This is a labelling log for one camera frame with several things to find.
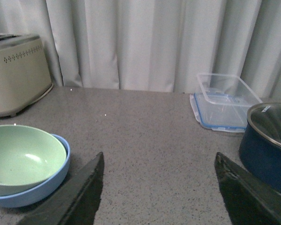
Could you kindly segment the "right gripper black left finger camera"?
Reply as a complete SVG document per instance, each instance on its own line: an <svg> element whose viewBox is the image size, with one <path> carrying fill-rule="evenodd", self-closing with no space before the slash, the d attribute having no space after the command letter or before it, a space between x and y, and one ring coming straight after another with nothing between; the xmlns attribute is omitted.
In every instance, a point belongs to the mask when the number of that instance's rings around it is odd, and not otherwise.
<svg viewBox="0 0 281 225"><path fill-rule="evenodd" d="M104 154L99 152L75 176L19 225L92 225L101 201Z"/></svg>

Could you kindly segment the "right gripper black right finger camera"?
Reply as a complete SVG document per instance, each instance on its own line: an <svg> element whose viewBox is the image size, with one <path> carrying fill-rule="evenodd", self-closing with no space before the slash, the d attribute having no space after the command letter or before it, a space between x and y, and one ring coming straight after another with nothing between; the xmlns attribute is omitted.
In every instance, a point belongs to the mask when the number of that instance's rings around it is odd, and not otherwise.
<svg viewBox="0 0 281 225"><path fill-rule="evenodd" d="M281 225L281 195L221 152L214 167L225 208L234 225Z"/></svg>

